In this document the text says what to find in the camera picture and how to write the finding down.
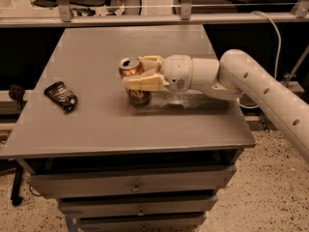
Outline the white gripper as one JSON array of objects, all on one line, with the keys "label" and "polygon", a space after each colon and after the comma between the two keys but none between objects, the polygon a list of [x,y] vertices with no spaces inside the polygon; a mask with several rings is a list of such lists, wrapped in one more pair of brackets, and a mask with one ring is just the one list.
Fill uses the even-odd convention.
[{"label": "white gripper", "polygon": [[149,76],[132,75],[123,78],[127,89],[156,92],[163,87],[171,92],[185,92],[189,89],[192,75],[192,58],[187,55],[139,56],[144,72],[155,72]]}]

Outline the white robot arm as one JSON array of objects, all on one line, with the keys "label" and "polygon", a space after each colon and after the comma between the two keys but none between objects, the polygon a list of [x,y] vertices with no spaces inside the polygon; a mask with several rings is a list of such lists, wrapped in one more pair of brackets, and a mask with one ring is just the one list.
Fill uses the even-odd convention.
[{"label": "white robot arm", "polygon": [[193,90],[226,101],[246,94],[309,162],[309,105],[241,50],[228,50],[220,59],[128,57],[120,61],[119,72],[132,91]]}]

